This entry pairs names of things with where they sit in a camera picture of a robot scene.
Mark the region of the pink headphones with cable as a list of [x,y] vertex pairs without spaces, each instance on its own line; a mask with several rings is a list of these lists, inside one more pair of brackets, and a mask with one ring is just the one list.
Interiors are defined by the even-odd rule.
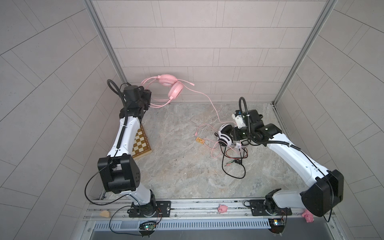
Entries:
[[[214,110],[215,110],[215,112],[216,112],[216,114],[217,114],[217,119],[218,119],[219,123],[221,123],[221,124],[234,123],[234,124],[235,124],[235,122],[223,122],[223,121],[221,121],[221,119],[220,119],[220,117],[219,117],[219,113],[218,113],[218,111],[217,111],[215,105],[213,104],[211,98],[210,98],[208,95],[206,95],[206,94],[204,94],[204,93],[202,93],[202,92],[199,92],[199,91],[195,91],[195,90],[190,89],[190,88],[187,87],[184,83],[188,83],[188,84],[190,84],[190,85],[192,85],[192,86],[194,86],[195,84],[193,84],[193,83],[191,83],[191,82],[188,82],[188,81],[186,81],[186,80],[178,79],[178,78],[176,78],[176,77],[173,76],[173,75],[163,74],[163,75],[158,75],[158,76],[155,76],[155,77],[150,77],[150,78],[144,79],[144,80],[141,82],[141,86],[143,86],[145,89],[148,89],[149,86],[150,86],[152,83],[154,83],[154,82],[158,82],[160,85],[165,86],[165,87],[170,87],[170,90],[169,90],[169,92],[168,92],[168,98],[167,98],[166,100],[155,100],[155,101],[157,101],[157,102],[164,102],[164,101],[165,101],[165,103],[160,104],[160,105],[157,105],[157,104],[150,104],[150,106],[151,106],[152,108],[159,109],[159,108],[165,107],[166,105],[169,105],[173,100],[176,100],[176,99],[179,97],[179,95],[182,93],[182,91],[183,91],[184,89],[188,89],[188,90],[191,91],[191,92],[198,93],[198,94],[202,94],[203,96],[205,96],[205,97],[208,98],[209,102],[211,103],[212,107],[214,108]],[[210,126],[212,129],[218,131],[218,129],[214,128],[213,126],[211,126],[211,125],[209,125],[209,124],[202,124],[202,125],[200,125],[200,126],[197,128],[197,130],[196,130],[196,132],[195,132],[195,137],[198,138],[198,132],[199,132],[200,128],[203,127],[203,126]],[[208,149],[211,150],[211,157],[212,157],[213,159],[217,159],[217,158],[220,156],[220,154],[217,155],[217,156],[213,156],[212,153],[214,152],[214,150],[216,150],[217,148],[219,148],[219,143],[223,143],[223,144],[224,144],[224,142],[223,142],[223,141],[220,141],[220,140],[217,140],[217,141],[214,143],[214,146],[211,148],[211,147],[209,147],[208,145],[206,145],[206,143],[205,143],[206,140],[208,140],[209,142],[213,142],[213,141],[212,141],[212,140],[209,140],[209,139],[201,139],[202,144],[203,144],[205,147],[207,147]]]

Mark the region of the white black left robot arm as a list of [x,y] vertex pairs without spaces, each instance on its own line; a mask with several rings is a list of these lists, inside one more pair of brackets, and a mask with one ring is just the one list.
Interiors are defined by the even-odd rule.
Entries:
[[113,80],[108,87],[119,96],[123,108],[115,142],[106,157],[98,160],[98,175],[107,193],[133,199],[130,217],[150,218],[157,213],[153,191],[141,185],[141,172],[133,158],[136,134],[151,103],[151,91],[143,86],[127,85],[121,90]]

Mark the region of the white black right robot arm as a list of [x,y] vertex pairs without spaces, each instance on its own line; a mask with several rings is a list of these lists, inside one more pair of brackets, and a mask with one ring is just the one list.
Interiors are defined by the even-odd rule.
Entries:
[[265,209],[277,215],[285,208],[307,209],[317,217],[332,214],[333,208],[344,196],[344,176],[338,170],[330,171],[309,157],[274,124],[265,125],[262,115],[249,110],[245,98],[239,99],[239,109],[233,114],[236,126],[233,140],[247,145],[264,146],[278,154],[308,186],[302,191],[275,189],[266,195]]

